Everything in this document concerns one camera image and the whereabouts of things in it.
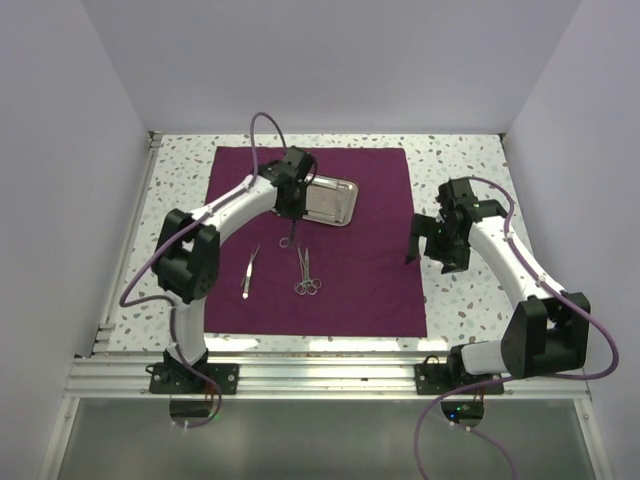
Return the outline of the steel clamp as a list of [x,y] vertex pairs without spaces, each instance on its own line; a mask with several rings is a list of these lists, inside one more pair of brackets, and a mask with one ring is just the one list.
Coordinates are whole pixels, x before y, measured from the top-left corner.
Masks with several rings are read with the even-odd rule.
[[292,249],[297,246],[296,232],[298,220],[293,219],[288,233],[279,240],[279,247],[283,249]]

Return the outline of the purple cloth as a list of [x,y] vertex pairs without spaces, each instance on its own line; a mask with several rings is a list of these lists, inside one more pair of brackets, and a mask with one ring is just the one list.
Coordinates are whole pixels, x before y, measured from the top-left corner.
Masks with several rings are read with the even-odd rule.
[[[357,184],[351,222],[303,221],[297,246],[279,247],[290,222],[264,213],[222,246],[216,285],[206,299],[208,333],[300,336],[423,337],[426,314],[420,266],[405,264],[414,205],[401,148],[314,148],[318,172]],[[252,251],[250,294],[241,283]],[[298,295],[297,248],[308,250],[322,287]]]

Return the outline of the steel forceps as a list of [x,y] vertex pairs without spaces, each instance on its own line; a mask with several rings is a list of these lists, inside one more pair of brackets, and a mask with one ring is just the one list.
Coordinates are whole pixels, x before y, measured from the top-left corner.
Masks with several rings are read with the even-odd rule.
[[306,260],[305,255],[302,253],[300,248],[297,248],[297,254],[300,265],[301,279],[299,282],[294,284],[294,292],[300,296],[302,295],[315,295],[316,287],[314,286],[313,280],[310,277],[308,262]]

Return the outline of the steel scissors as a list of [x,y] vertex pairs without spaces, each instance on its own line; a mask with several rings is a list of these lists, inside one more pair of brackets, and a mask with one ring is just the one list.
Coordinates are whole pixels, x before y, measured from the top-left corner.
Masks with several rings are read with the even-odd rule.
[[294,285],[294,291],[298,295],[314,296],[322,287],[322,282],[319,278],[314,278],[311,275],[308,250],[302,251],[298,249],[298,257],[301,269],[301,280]]

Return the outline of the steel tweezers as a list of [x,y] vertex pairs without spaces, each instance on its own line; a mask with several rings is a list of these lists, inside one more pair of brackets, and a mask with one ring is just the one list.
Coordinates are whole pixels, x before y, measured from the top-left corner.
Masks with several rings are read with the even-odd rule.
[[245,271],[245,276],[243,278],[243,281],[241,283],[242,286],[242,299],[243,300],[247,300],[249,298],[249,294],[250,294],[250,285],[251,285],[251,280],[252,280],[252,276],[253,276],[253,270],[254,270],[254,262],[255,259],[258,255],[258,252],[260,250],[260,246],[257,245],[255,247],[255,249],[252,251],[251,256],[249,258],[249,262]]

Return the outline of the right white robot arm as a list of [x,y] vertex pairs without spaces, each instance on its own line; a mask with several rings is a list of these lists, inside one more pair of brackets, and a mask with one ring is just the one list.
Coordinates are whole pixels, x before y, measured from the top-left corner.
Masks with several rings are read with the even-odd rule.
[[550,376],[584,366],[589,323],[565,304],[585,311],[589,301],[570,293],[546,275],[529,273],[508,242],[520,248],[517,235],[504,229],[497,215],[449,227],[434,217],[415,214],[411,221],[406,262],[417,258],[424,238],[424,255],[443,265],[442,272],[468,268],[470,253],[477,252],[504,289],[513,313],[499,340],[453,347],[447,356],[445,379],[451,389],[468,392],[481,379],[509,374],[516,379]]

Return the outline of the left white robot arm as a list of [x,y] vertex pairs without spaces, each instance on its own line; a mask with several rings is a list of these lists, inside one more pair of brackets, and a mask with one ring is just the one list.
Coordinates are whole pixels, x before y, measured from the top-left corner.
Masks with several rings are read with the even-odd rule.
[[300,220],[307,213],[309,179],[307,172],[261,167],[208,204],[166,215],[151,270],[171,301],[165,363],[176,364],[172,379],[185,392],[201,390],[208,379],[204,305],[217,282],[221,247],[266,212]]

